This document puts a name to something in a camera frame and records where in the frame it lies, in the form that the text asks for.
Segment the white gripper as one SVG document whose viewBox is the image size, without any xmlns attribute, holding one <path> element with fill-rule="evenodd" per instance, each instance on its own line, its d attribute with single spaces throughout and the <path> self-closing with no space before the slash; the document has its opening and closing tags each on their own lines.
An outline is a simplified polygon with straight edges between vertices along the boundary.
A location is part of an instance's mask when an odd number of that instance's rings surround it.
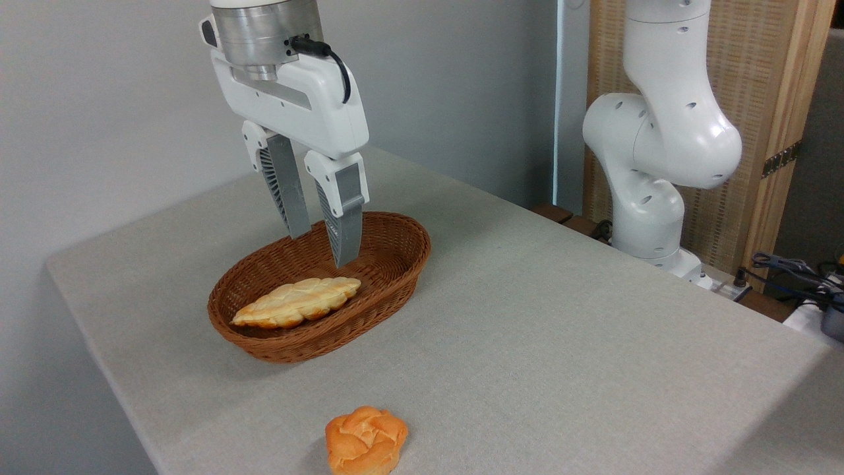
<svg viewBox="0 0 844 475">
<path fill-rule="evenodd" d="M 370 132 L 355 78 L 323 40 L 319 15 L 209 15 L 200 23 L 229 107 L 246 120 L 251 165 L 295 239 L 311 231 L 291 141 L 311 150 L 337 268 L 359 256 L 370 201 L 359 151 Z"/>
</svg>

